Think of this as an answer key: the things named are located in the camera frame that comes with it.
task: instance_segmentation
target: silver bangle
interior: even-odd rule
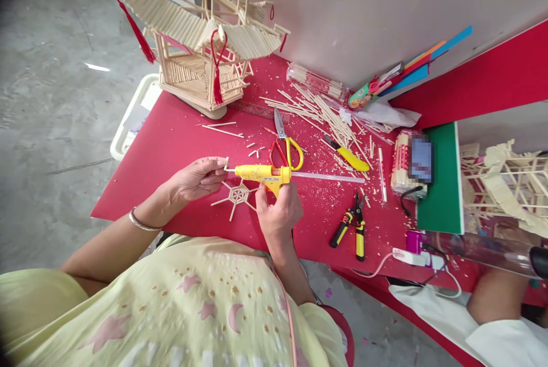
[[[162,227],[147,227],[143,224],[141,224],[136,218],[133,212],[135,211],[136,207],[133,208],[133,210],[130,211],[130,214],[128,214],[128,217],[130,218],[130,222],[135,224],[137,227],[139,227],[141,230],[145,231],[161,231]]]

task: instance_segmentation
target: green cardboard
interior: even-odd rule
[[[426,199],[418,202],[417,228],[442,233],[463,234],[461,163],[457,123],[424,130],[434,147],[434,183]]]

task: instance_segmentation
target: white cable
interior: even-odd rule
[[[357,274],[358,276],[360,277],[363,277],[365,279],[371,279],[372,277],[375,277],[379,271],[381,270],[382,266],[384,265],[384,262],[392,255],[392,253],[388,253],[386,256],[384,256],[384,258],[381,260],[381,264],[379,264],[379,266],[377,267],[377,269],[375,270],[375,273],[373,273],[372,275],[370,276],[366,276],[365,274],[361,273],[361,272],[357,272],[356,270],[352,270],[353,273]]]
[[[455,276],[453,276],[453,274],[449,271],[449,266],[448,266],[448,265],[445,266],[445,271],[447,271],[447,274],[448,274],[449,276],[451,276],[451,277],[453,278],[453,280],[455,281],[455,283],[457,284],[457,288],[458,288],[457,294],[455,294],[455,295],[453,295],[453,296],[447,296],[447,295],[445,295],[445,294],[443,294],[443,293],[440,293],[440,292],[434,290],[433,288],[428,287],[427,285],[424,286],[424,287],[427,288],[428,290],[432,290],[434,293],[436,293],[436,294],[439,295],[439,296],[447,297],[448,299],[456,299],[456,298],[460,297],[460,295],[462,294],[461,285],[458,283],[457,278],[456,278]]]

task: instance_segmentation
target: red tassel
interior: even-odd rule
[[[221,82],[219,80],[219,68],[215,69],[215,80],[213,81],[213,97],[216,104],[223,104],[223,96],[221,94]]]
[[[213,80],[213,97],[215,98],[216,104],[223,104],[223,96],[221,94],[221,81],[219,78],[219,63],[221,62],[221,58],[223,57],[224,48],[227,47],[228,42],[228,36],[227,33],[224,33],[224,45],[223,49],[221,50],[221,54],[219,55],[219,60],[215,58],[215,50],[213,48],[213,38],[215,37],[215,33],[217,33],[218,30],[216,29],[211,34],[211,58],[213,59],[213,63],[215,64],[215,79]]]
[[[137,41],[141,45],[141,50],[143,51],[144,56],[147,58],[150,64],[153,64],[156,61],[156,56],[154,55],[154,52],[148,45],[147,40],[144,38],[143,33],[141,33],[141,29],[139,29],[139,26],[137,26],[137,23],[135,23],[135,21],[133,20],[133,17],[131,17],[130,13],[127,11],[126,5],[124,5],[121,0],[117,0],[117,1],[118,1],[118,4],[120,5],[120,8],[126,14],[127,21],[130,23],[130,26],[133,29],[133,33],[135,33],[135,37],[137,37]]]
[[[284,35],[284,40],[283,40],[282,43],[281,43],[281,46],[280,46],[280,53],[281,53],[281,51],[282,51],[283,48],[284,48],[285,40],[286,40],[286,39],[287,39],[287,33]]]

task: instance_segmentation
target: gray floor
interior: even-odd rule
[[[89,214],[117,167],[110,141],[140,79],[157,70],[115,0],[1,0],[0,38],[0,270],[57,267],[105,225]],[[347,316],[356,366],[458,365],[325,266],[306,268]]]

